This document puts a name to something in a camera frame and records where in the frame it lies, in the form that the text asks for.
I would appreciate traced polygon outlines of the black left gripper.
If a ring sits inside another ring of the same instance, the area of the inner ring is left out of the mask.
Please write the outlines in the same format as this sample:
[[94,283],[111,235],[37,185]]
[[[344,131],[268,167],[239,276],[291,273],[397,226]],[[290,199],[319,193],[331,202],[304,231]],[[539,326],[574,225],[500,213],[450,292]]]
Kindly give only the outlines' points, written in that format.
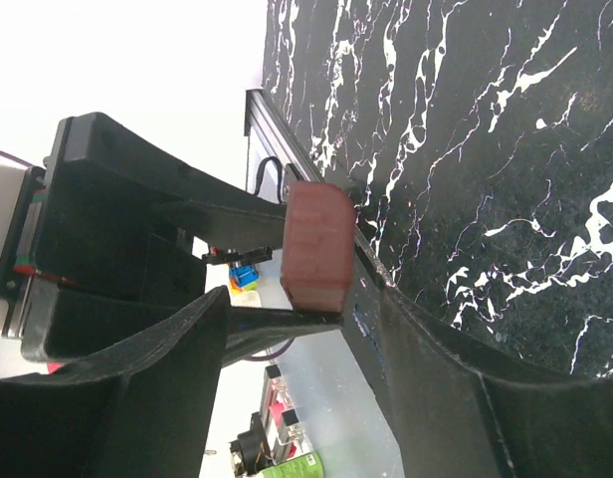
[[[177,313],[175,307],[96,296],[49,282],[34,282],[29,288],[30,278],[36,274],[27,259],[27,242],[34,229],[29,216],[44,200],[45,172],[45,168],[0,149],[0,337],[22,337],[24,359],[71,362],[111,347]],[[232,304],[219,318],[227,327],[224,362],[238,361],[292,338],[343,326],[340,313]]]

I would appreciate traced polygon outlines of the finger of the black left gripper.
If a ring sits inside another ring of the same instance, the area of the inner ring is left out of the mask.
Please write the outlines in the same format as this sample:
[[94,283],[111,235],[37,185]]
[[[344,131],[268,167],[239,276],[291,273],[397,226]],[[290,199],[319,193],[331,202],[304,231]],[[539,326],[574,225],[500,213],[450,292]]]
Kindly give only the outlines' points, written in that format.
[[136,275],[150,235],[186,231],[245,253],[283,244],[286,208],[196,169],[103,113],[64,119],[35,264],[71,279]]

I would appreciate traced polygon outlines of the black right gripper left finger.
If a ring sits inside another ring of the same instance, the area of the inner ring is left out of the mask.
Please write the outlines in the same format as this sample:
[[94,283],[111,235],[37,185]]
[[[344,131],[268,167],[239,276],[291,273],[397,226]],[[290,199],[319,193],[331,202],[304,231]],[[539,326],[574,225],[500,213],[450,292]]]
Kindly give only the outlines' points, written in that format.
[[55,373],[1,378],[0,477],[198,476],[229,306],[215,288]]

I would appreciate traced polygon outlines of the red weekly pill organizer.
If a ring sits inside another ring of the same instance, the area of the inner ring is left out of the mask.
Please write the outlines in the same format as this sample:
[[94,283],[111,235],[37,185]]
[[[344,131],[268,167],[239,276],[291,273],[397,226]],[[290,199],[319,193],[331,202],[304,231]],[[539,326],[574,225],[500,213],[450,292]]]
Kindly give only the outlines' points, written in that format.
[[280,282],[295,310],[343,311],[353,276],[354,231],[355,209],[344,191],[323,182],[291,185]]

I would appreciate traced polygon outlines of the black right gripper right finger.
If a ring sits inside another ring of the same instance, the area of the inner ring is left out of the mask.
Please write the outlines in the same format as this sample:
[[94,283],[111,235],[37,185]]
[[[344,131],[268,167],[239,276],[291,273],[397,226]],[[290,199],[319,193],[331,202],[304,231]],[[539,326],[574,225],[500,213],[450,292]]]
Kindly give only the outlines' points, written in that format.
[[398,290],[380,304],[394,434],[409,477],[613,477],[613,375],[512,358]]

